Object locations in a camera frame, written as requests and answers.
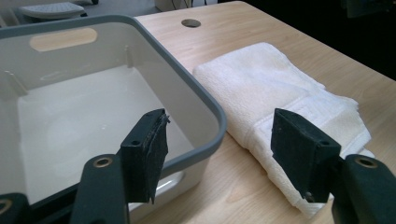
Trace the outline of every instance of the wooden table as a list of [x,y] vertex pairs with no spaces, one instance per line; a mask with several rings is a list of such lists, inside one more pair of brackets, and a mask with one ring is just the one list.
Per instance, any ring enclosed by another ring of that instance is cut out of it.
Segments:
[[[396,82],[243,2],[137,17],[190,72],[224,53],[268,42],[328,91],[355,99],[366,146],[396,174]],[[196,19],[198,28],[181,24]],[[333,223],[331,203],[307,219],[226,134],[199,185],[141,223]]]

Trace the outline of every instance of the bin handle slot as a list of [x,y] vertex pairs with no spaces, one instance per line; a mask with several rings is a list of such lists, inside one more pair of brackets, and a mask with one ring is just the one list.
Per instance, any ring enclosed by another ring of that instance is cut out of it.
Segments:
[[92,28],[61,31],[56,33],[35,35],[30,39],[30,47],[39,51],[66,49],[89,44],[97,39],[98,34]]

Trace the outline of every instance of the towel fold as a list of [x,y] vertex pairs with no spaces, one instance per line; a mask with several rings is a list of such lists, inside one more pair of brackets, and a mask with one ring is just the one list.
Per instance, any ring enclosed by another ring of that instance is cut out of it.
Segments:
[[273,159],[270,144],[275,108],[311,121],[342,146],[343,158],[357,153],[373,156],[364,149],[371,136],[358,113],[358,103],[327,92],[270,44],[227,53],[198,65],[192,75],[223,107],[229,134],[252,153],[289,202],[307,217],[323,204],[302,199]]

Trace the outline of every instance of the black object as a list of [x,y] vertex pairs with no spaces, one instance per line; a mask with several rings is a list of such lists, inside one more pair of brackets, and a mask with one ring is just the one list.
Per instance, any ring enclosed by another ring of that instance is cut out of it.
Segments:
[[335,223],[396,223],[396,178],[381,161],[362,155],[341,159],[339,144],[283,109],[275,111],[271,149],[308,202],[326,203],[334,195]]
[[329,199],[327,171],[341,146],[298,114],[276,109],[271,149],[301,196],[312,203]]
[[163,109],[144,115],[123,140],[119,152],[129,203],[154,203],[165,156],[166,124]]
[[79,184],[32,206],[23,194],[0,195],[0,223],[128,223],[127,203],[154,202],[168,152],[168,122],[164,109],[148,112],[117,155],[90,159]]

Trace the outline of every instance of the metal screw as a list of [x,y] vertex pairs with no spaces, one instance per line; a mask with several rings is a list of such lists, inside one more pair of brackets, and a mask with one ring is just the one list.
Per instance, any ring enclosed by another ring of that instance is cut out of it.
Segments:
[[109,164],[111,164],[111,162],[113,162],[111,158],[103,157],[94,161],[93,166],[96,168],[103,168],[103,167],[107,167]]
[[355,162],[366,168],[375,169],[378,167],[378,164],[374,160],[368,158],[357,157],[355,158]]
[[12,201],[10,199],[1,199],[0,200],[0,216],[3,215],[12,205]]

